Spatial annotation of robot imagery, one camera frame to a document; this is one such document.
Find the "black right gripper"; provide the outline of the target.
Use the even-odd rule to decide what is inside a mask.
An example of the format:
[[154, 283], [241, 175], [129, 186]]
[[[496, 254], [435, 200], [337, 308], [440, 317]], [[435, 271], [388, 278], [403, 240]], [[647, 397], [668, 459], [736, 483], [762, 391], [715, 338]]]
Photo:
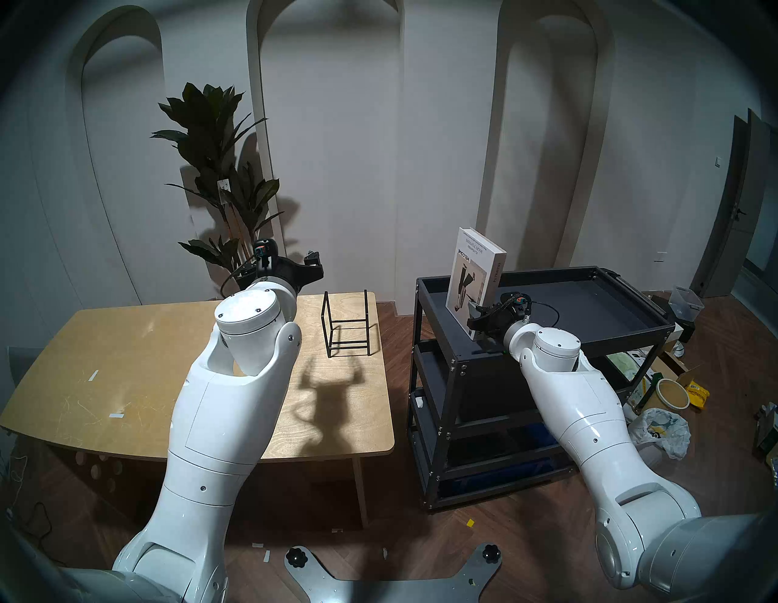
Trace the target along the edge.
[[529, 324], [531, 312], [532, 300], [528, 294], [503, 293], [499, 303], [489, 308], [489, 316], [487, 311], [470, 311], [467, 328], [470, 336], [482, 336], [485, 332], [491, 339], [503, 339], [508, 329], [516, 323], [520, 326]]

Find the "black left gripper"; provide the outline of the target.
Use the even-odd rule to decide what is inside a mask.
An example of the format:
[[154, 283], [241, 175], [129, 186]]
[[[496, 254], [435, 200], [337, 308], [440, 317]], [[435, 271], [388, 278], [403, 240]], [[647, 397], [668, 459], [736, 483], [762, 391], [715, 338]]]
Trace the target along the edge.
[[253, 243], [253, 254], [234, 271], [234, 280], [239, 290], [245, 290], [258, 279], [280, 278], [299, 293], [304, 286], [320, 281], [324, 277], [320, 255], [309, 251], [298, 264], [278, 253], [274, 239], [257, 239]]

